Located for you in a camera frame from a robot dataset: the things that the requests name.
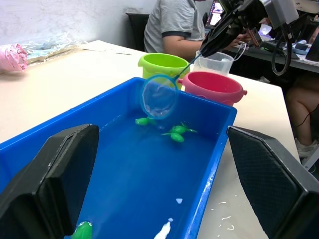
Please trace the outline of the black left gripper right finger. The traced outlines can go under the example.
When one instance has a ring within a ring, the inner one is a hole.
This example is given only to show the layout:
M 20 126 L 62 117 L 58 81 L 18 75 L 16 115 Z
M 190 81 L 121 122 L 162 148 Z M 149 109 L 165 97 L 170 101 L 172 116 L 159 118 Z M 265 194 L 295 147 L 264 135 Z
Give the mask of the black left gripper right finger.
M 240 183 L 270 239 L 319 237 L 319 182 L 275 138 L 230 126 Z

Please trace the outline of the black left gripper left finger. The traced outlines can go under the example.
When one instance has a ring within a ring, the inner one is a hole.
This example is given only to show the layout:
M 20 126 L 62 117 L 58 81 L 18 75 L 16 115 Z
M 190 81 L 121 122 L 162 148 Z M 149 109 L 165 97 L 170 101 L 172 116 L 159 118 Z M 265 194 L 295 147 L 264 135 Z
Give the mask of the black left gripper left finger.
M 99 128 L 83 124 L 51 137 L 0 195 L 3 239 L 62 239 L 74 233 L 92 175 Z

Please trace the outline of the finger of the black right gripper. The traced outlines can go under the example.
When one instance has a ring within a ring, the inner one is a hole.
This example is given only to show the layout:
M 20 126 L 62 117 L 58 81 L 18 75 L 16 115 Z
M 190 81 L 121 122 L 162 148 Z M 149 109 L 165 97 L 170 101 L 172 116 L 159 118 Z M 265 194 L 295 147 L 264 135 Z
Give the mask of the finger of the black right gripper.
M 235 9 L 227 12 L 206 36 L 204 47 L 227 47 L 242 30 L 240 11 Z
M 203 57 L 209 57 L 221 49 L 226 48 L 242 32 L 243 26 L 240 23 L 219 23 L 211 29 L 205 37 L 200 53 Z

